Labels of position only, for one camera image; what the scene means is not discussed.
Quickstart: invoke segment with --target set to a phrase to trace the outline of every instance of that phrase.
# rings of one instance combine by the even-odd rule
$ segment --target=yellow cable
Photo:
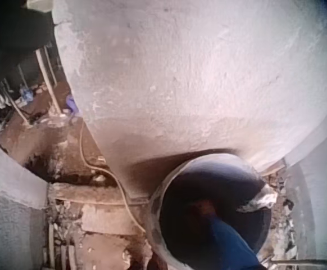
[[[123,188],[121,182],[119,181],[119,179],[111,171],[109,171],[107,169],[104,169],[104,168],[100,168],[100,167],[91,165],[91,164],[89,164],[86,161],[85,156],[84,156],[84,151],[83,151],[83,130],[84,130],[84,124],[85,124],[85,122],[83,120],[83,124],[81,126],[81,131],[80,131],[80,155],[81,155],[81,159],[82,159],[83,163],[85,164],[86,167],[88,167],[90,169],[102,171],[103,173],[108,174],[109,176],[111,176],[115,180],[115,182],[117,183],[117,185],[119,187],[119,190],[121,192],[122,199],[124,200],[125,208],[126,208],[128,214],[129,214],[130,218],[135,223],[135,225],[137,227],[139,227],[139,229],[142,232],[145,233],[146,232],[145,229],[140,225],[140,223],[137,221],[136,217],[132,214],[132,212],[130,210],[130,207],[129,207],[129,204],[128,204],[128,201],[127,201],[127,197],[126,197],[126,192],[124,191],[124,188]]]

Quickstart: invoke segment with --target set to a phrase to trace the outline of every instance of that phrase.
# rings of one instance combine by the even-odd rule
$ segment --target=wire
[[[277,266],[327,266],[327,260],[316,260],[316,259],[306,259],[306,260],[272,260],[272,264]]]
[[[84,125],[85,125],[85,121],[83,120],[83,124],[81,126],[81,131],[80,131],[80,156],[81,156],[81,159],[82,159],[84,165],[86,167],[90,168],[90,169],[102,171],[103,173],[108,174],[109,176],[111,176],[115,180],[115,182],[117,183],[117,185],[119,187],[119,190],[121,192],[122,199],[124,200],[125,208],[126,208],[128,214],[129,214],[130,218],[132,219],[132,221],[135,223],[135,225],[142,232],[146,233],[146,230],[140,225],[140,223],[137,221],[136,217],[132,214],[132,212],[130,210],[130,207],[129,207],[129,204],[128,204],[127,197],[126,197],[126,192],[125,192],[121,182],[119,181],[119,179],[111,171],[109,171],[107,169],[104,169],[104,168],[101,168],[101,167],[91,165],[86,161],[85,156],[84,156],[84,150],[83,150],[83,130],[84,130]]]

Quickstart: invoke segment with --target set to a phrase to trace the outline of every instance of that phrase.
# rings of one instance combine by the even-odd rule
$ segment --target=soil
[[[70,94],[66,82],[59,82],[54,89],[61,109],[67,109],[65,99]],[[47,117],[51,98],[47,91],[36,94],[32,103],[23,107],[31,119]],[[87,184],[92,171],[84,166],[80,158],[79,136],[82,118],[59,118],[62,125],[52,127],[49,121],[36,121],[32,127],[23,125],[17,112],[0,132],[0,146],[19,164],[28,168],[47,182]],[[100,150],[90,133],[83,136],[85,157],[93,164],[105,165],[98,161]]]
[[[59,82],[54,92],[61,109],[68,109],[65,100],[70,94],[69,85]],[[0,132],[0,147],[19,164],[49,183],[115,186],[111,179],[95,181],[100,173],[87,168],[81,160],[79,139],[83,119],[71,118],[68,114],[52,116],[50,108],[48,92],[36,94],[34,101],[22,108],[32,126],[25,126],[15,111]],[[105,158],[85,126],[83,149],[89,163],[107,167]],[[46,216],[48,223],[54,224],[56,269],[61,269],[62,245],[75,246],[78,269],[123,270],[133,262],[142,266],[147,264],[152,253],[141,234],[122,237],[85,232],[81,229],[83,204],[51,198],[48,201]]]

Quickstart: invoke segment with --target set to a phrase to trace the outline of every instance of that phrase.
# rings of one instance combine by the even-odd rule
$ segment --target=blue object
[[[20,94],[22,98],[27,102],[32,102],[34,100],[34,93],[31,89],[28,89],[26,86],[22,85],[20,87]]]
[[[256,254],[243,238],[218,217],[210,217],[212,234],[219,248],[220,270],[244,270],[262,267]]]
[[[77,107],[74,97],[71,94],[67,95],[66,104],[73,114],[77,114],[79,112],[79,108]]]

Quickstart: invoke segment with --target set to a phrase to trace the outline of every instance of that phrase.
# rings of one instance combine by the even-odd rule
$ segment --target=blue cloth
[[[212,234],[219,248],[220,270],[255,269],[260,266],[256,254],[230,225],[210,217]]]

